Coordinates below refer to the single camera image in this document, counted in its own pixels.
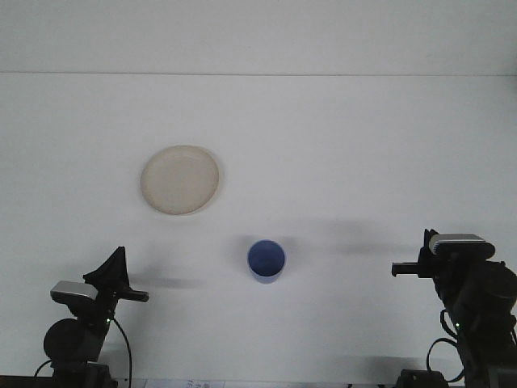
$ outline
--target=blue plastic cup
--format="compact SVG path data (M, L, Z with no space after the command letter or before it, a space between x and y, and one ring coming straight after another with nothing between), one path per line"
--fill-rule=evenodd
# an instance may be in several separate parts
M248 264L256 280L264 284L272 283L284 269L284 250L274 241L258 241L248 252Z

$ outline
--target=beige plate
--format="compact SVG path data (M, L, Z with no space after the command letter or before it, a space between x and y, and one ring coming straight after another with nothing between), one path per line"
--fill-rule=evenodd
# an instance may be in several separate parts
M156 210L186 214L203 207L219 184L213 158L193 145L175 145L155 154L142 172L141 190Z

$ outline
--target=black cable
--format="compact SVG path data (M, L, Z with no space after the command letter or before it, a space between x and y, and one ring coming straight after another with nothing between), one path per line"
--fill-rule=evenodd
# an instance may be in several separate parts
M132 356L131 356L131 347L129 346L128 337L126 336L126 333L124 333L124 330L122 330L122 326L117 322L115 317L113 318L113 322L115 325L119 328L120 332L122 333L122 336L124 337L124 340L126 341L126 346L128 347L128 355L129 355L129 385L128 388L131 388L132 383Z
M438 338L435 342L433 342L433 344L431 345L431 347L429 348L429 352L427 352L427 356L426 356L426 367L427 367L427 372L431 373L433 372L433 370L431 369L431 365L429 364L429 356L431 355L431 350L433 350L433 347L440 343L440 342L444 342L446 344L450 344L452 345L454 348L457 348L458 345L456 342L454 342L452 339L449 339L449 338ZM460 374L458 374L456 377L454 377L452 380L447 380L447 382L458 382L459 380L461 380L462 378L464 377L464 369L461 370Z
M34 373L34 377L38 377L38 373L42 370L42 368L44 366L46 366L46 364L50 364L52 362L52 360L48 360L48 361L45 361L43 364L40 365L40 367L38 369L36 369L36 373Z

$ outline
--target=round plate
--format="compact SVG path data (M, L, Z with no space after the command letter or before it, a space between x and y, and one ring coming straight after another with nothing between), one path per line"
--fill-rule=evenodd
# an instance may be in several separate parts
M193 145L175 145L155 154L142 172L145 200L167 214L187 214L203 207L219 184L213 158Z

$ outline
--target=blue cup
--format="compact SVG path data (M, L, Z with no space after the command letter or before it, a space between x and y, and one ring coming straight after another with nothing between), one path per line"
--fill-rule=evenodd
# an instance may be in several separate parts
M284 250L274 241L258 241L248 252L248 264L256 280L264 284L272 283L284 269Z

